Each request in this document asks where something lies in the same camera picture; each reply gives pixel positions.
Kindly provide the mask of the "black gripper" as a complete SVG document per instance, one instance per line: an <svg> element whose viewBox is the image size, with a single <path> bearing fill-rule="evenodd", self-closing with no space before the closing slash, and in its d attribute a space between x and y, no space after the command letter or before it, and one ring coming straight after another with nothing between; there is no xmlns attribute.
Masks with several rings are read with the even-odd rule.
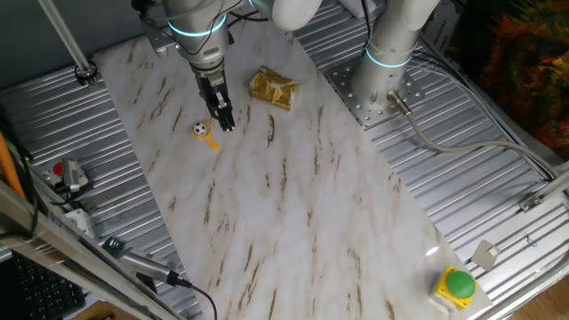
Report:
<svg viewBox="0 0 569 320"><path fill-rule="evenodd" d="M228 96L224 62L191 63L190 67L196 76L200 96L204 99L211 117L219 123L224 132L232 132L235 129L235 120Z"/></svg>

